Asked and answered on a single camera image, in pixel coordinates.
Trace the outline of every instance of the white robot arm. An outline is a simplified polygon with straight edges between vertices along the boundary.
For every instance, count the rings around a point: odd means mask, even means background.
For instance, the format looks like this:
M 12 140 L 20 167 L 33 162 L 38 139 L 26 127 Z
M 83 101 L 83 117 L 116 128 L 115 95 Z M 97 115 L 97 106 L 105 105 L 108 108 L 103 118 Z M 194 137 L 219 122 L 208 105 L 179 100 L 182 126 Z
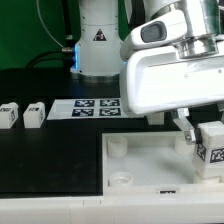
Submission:
M 148 116 L 224 101 L 224 41 L 217 1 L 144 4 L 150 21 L 130 33 L 120 52 L 127 60 L 120 75 L 125 113 Z M 153 39 L 150 29 L 157 22 L 162 25 Z

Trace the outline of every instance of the black table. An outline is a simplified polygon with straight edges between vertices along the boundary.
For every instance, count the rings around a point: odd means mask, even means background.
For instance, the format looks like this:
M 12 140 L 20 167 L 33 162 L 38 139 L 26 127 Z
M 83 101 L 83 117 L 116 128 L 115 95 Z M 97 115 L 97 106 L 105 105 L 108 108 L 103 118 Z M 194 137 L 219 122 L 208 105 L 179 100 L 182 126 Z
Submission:
M 0 198 L 102 195 L 102 133 L 178 130 L 170 113 L 163 126 L 120 118 L 45 120 L 40 129 L 25 129 L 22 114 L 30 103 L 45 103 L 48 115 L 55 99 L 120 97 L 119 83 L 81 83 L 61 69 L 9 69 L 0 71 L 0 84 L 0 105 L 19 105 L 13 128 L 0 130 Z M 190 121 L 220 116 L 212 105 L 191 110 Z

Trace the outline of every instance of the white cube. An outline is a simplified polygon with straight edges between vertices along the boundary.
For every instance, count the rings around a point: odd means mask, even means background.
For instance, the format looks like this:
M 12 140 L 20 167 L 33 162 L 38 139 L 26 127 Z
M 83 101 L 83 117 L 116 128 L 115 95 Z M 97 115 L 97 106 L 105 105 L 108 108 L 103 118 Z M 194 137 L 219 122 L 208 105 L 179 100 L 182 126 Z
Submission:
M 16 103 L 2 104 L 0 107 L 0 129 L 10 129 L 18 119 Z
M 39 102 L 30 104 L 23 114 L 25 128 L 40 128 L 45 118 L 45 106 Z
M 193 165 L 202 178 L 224 175 L 224 124 L 199 124 L 203 143 L 196 146 Z

